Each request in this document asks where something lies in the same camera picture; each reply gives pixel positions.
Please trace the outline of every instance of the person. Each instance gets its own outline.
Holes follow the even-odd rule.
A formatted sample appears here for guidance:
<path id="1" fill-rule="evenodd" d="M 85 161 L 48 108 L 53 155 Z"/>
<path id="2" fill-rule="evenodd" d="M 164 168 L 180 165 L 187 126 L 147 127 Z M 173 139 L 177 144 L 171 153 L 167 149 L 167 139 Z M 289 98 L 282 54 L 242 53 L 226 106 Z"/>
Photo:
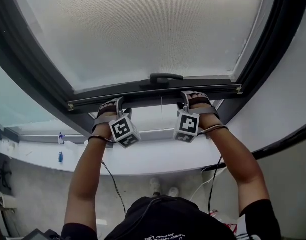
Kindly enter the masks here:
<path id="1" fill-rule="evenodd" d="M 203 94 L 188 96 L 190 102 Z M 210 107 L 198 103 L 190 108 Z M 113 116 L 106 112 L 101 116 Z M 214 114 L 201 114 L 199 127 L 208 129 L 221 122 Z M 108 124 L 95 128 L 95 135 L 111 136 Z M 225 128 L 209 133 L 238 187 L 240 219 L 237 239 L 280 239 L 280 229 L 275 218 L 262 171 L 251 152 Z M 65 221 L 61 237 L 71 240 L 95 240 L 95 194 L 98 187 L 100 164 L 106 142 L 92 138 L 83 152 L 71 181 Z M 110 239 L 139 240 L 189 240 L 189 239 L 235 239 L 234 233 L 212 216 L 184 200 L 173 189 L 171 196 L 160 196 L 159 184 L 152 180 L 155 196 L 142 197 L 128 209 L 125 220 L 107 237 Z"/>

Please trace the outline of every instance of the wire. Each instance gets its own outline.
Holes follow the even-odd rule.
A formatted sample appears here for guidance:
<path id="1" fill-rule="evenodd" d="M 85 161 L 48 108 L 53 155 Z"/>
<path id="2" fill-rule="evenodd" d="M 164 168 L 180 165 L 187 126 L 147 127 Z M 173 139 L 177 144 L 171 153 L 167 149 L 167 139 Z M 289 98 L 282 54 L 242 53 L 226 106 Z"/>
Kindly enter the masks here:
<path id="1" fill-rule="evenodd" d="M 218 169 L 218 166 L 219 166 L 219 163 L 221 162 L 221 160 L 222 160 L 222 156 L 221 156 L 220 159 L 218 160 L 218 163 L 217 163 L 217 166 L 216 166 L 216 169 L 215 169 L 215 172 L 214 172 L 214 176 L 213 176 L 211 191 L 209 192 L 209 198 L 208 198 L 208 214 L 211 213 L 211 198 L 212 198 L 212 192 L 213 192 L 214 179 L 215 179 L 215 177 L 216 177 L 216 172 L 217 172 L 217 169 Z"/>
<path id="2" fill-rule="evenodd" d="M 208 134 L 208 133 L 210 133 L 210 132 L 212 132 L 212 131 L 214 131 L 214 130 L 222 129 L 222 128 L 228 130 L 228 128 L 227 128 L 226 126 L 224 126 L 224 125 L 222 125 L 222 124 L 220 124 L 220 125 L 217 124 L 217 125 L 214 125 L 214 126 L 208 128 L 208 129 L 205 129 L 205 130 L 201 131 L 197 136 L 200 136 L 200 135 L 202 135 L 202 134 L 206 135 L 206 134 Z"/>
<path id="3" fill-rule="evenodd" d="M 223 170 L 221 170 L 221 171 L 219 171 L 218 173 L 217 173 L 217 176 L 219 176 L 223 171 L 225 171 L 227 169 L 227 167 L 225 167 Z M 190 201 L 192 201 L 192 199 L 193 199 L 193 197 L 195 196 L 195 194 L 199 191 L 199 189 L 202 187 L 202 186 L 204 186 L 205 184 L 208 184 L 208 183 L 210 183 L 212 180 L 215 180 L 215 178 L 210 178 L 208 181 L 206 181 L 206 182 L 204 182 L 204 183 L 202 183 L 198 188 L 197 188 L 197 190 L 194 192 L 194 194 L 192 195 L 192 197 L 190 198 Z"/>
<path id="4" fill-rule="evenodd" d="M 112 176 L 111 172 L 108 170 L 107 166 L 105 165 L 105 163 L 102 161 L 102 165 L 105 167 L 106 171 L 108 171 L 109 175 L 112 177 L 112 180 L 113 180 L 113 183 L 114 183 L 114 187 L 115 187 L 115 190 L 116 190 L 116 193 L 117 195 L 119 196 L 121 202 L 122 202 L 122 205 L 123 205 L 123 209 L 124 209 L 124 216 L 126 217 L 126 209 L 125 209 L 125 205 L 124 205 L 124 202 L 123 202 L 123 199 L 121 197 L 121 195 L 119 194 L 119 191 L 118 191 L 118 188 L 116 186 L 116 182 L 114 180 L 114 177 Z"/>
<path id="5" fill-rule="evenodd" d="M 89 140 L 92 139 L 92 138 L 100 139 L 100 140 L 102 140 L 102 141 L 109 142 L 109 143 L 116 143 L 116 142 L 114 142 L 113 140 L 110 140 L 110 139 L 107 139 L 107 138 L 104 138 L 104 137 L 101 137 L 101 136 L 98 136 L 98 135 L 91 135 L 91 136 L 88 138 L 87 141 L 89 142 Z"/>

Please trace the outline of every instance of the white shoe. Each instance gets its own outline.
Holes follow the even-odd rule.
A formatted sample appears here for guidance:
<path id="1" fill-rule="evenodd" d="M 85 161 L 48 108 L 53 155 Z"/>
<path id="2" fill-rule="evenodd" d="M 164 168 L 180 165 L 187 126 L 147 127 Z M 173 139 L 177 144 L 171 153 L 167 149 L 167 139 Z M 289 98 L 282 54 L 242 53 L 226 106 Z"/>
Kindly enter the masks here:
<path id="1" fill-rule="evenodd" d="M 161 185 L 159 183 L 158 178 L 151 178 L 149 184 L 152 196 L 156 196 L 156 193 L 159 193 L 159 195 L 161 195 Z"/>
<path id="2" fill-rule="evenodd" d="M 177 198 L 178 197 L 178 194 L 179 194 L 179 190 L 178 188 L 174 188 L 174 187 L 171 187 L 169 192 L 168 192 L 168 196 L 171 197 L 171 198 Z"/>

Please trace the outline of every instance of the window handle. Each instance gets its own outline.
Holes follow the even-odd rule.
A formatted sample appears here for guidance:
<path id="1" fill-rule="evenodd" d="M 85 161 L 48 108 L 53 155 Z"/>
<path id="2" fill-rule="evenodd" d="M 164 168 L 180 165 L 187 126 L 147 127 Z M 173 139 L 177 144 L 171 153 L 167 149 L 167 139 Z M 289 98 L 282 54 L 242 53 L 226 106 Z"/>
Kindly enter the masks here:
<path id="1" fill-rule="evenodd" d="M 177 74 L 152 73 L 149 76 L 149 80 L 140 81 L 139 86 L 144 89 L 167 87 L 169 84 L 169 79 L 183 81 L 183 76 Z"/>

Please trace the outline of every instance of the glass panel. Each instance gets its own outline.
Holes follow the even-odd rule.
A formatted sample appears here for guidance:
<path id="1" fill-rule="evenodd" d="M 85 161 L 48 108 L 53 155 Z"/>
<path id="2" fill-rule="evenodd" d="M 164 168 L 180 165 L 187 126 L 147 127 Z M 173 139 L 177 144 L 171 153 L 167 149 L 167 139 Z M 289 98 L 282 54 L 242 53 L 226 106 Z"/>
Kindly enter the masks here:
<path id="1" fill-rule="evenodd" d="M 0 128 L 20 135 L 78 134 L 26 95 L 1 68 Z"/>
<path id="2" fill-rule="evenodd" d="M 151 73 L 229 79 L 261 0 L 16 0 L 75 91 Z"/>
<path id="3" fill-rule="evenodd" d="M 91 113 L 96 118 L 97 112 Z M 132 123 L 139 132 L 174 128 L 177 121 L 177 106 L 146 106 L 132 109 Z"/>

